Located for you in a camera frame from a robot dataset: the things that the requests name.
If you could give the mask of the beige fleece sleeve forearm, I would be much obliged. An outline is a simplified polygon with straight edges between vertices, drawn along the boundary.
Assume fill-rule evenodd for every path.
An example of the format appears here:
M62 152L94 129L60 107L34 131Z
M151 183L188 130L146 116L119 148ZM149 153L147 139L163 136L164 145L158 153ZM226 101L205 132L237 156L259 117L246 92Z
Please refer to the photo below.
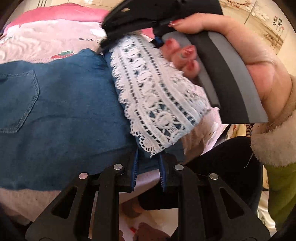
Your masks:
M255 124L251 148L268 176L268 212L280 229L295 206L295 77L280 116L272 124Z

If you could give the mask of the right hand red nails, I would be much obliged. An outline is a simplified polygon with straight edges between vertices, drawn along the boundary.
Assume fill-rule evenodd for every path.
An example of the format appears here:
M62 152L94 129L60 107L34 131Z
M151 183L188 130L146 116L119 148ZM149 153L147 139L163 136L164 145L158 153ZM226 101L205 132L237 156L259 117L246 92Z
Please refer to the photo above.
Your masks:
M290 97L292 80L278 56L257 34L228 16L214 14L196 13L169 26L186 34L206 30L224 35L246 65L269 121L280 115Z

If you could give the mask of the left hand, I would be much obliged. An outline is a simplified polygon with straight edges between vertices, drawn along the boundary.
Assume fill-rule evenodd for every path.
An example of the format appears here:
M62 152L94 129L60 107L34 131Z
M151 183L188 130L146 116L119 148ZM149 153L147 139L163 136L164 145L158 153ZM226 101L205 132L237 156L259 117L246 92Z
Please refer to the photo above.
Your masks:
M130 232L133 234L132 240L135 241L167 241L171 238L165 232L144 222L141 222L137 228L130 227Z

